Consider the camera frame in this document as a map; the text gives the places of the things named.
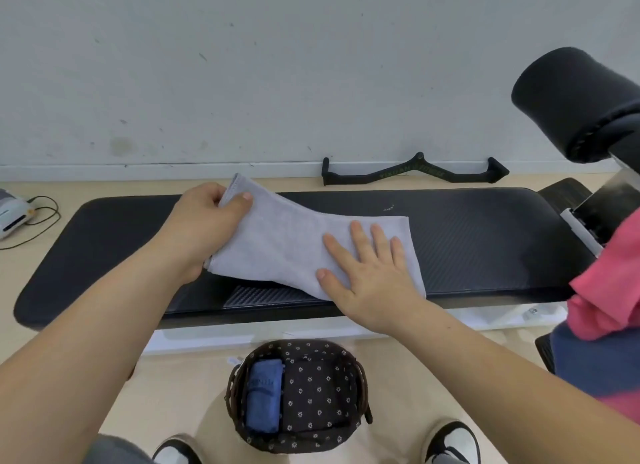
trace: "forearm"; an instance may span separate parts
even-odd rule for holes
[[[640,427],[524,358],[416,301],[393,336],[407,347],[508,462],[637,462]]]
[[[147,245],[0,367],[3,461],[80,462],[180,286]]]

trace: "left hand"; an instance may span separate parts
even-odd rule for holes
[[[178,264],[184,283],[200,275],[204,261],[230,240],[251,209],[250,193],[240,193],[219,208],[225,190],[218,183],[204,183],[186,191],[149,242],[159,255]]]

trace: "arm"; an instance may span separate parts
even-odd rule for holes
[[[495,344],[420,297],[397,238],[357,222],[360,261],[330,235],[324,243],[349,275],[346,289],[327,269],[320,284],[356,323],[396,338],[451,392],[508,462],[631,463],[640,427],[553,374]]]
[[[0,365],[3,462],[78,463],[176,290],[251,207],[224,188],[186,192],[161,230]]]

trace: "black and white sneaker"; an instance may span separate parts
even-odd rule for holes
[[[207,464],[198,443],[187,434],[166,439],[158,446],[152,460],[157,464]]]
[[[459,420],[439,422],[424,441],[420,462],[438,464],[438,456],[448,456],[467,464],[481,464],[476,436]]]

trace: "white wall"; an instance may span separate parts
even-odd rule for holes
[[[567,45],[640,81],[639,24],[640,0],[0,0],[0,165],[557,161],[513,83]]]

